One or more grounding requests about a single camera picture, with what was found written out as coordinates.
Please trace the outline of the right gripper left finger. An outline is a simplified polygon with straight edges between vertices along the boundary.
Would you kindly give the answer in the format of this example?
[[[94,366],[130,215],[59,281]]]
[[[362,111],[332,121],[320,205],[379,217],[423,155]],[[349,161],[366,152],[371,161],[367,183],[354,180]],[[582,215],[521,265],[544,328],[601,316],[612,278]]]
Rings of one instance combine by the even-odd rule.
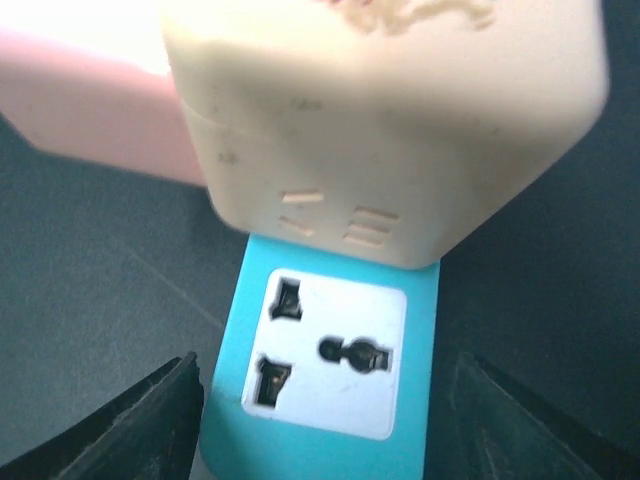
[[[176,357],[63,433],[1,466],[3,479],[187,479],[204,406],[197,356]]]

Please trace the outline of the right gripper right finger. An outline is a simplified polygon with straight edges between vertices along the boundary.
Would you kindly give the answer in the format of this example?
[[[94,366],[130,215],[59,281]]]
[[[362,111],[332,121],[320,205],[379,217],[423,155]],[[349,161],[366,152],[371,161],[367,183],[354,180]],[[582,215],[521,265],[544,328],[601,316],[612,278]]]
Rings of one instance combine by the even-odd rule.
[[[579,373],[551,399],[471,352],[433,356],[426,479],[636,479],[639,380]]]

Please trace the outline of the teal power strip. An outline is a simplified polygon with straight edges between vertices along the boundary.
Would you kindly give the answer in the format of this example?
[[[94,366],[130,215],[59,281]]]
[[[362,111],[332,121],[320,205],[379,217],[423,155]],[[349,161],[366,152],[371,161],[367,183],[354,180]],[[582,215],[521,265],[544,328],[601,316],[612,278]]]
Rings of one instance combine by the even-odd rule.
[[[200,433],[217,479],[420,479],[440,267],[251,236]]]

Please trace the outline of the orange cube plug adapter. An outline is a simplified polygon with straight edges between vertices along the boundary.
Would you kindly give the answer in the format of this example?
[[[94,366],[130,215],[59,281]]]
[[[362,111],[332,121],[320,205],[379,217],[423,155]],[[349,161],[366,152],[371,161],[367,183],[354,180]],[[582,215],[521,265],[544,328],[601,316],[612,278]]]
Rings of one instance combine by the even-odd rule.
[[[568,152],[608,89],[599,1],[1,5],[1,113],[34,147],[406,269]]]

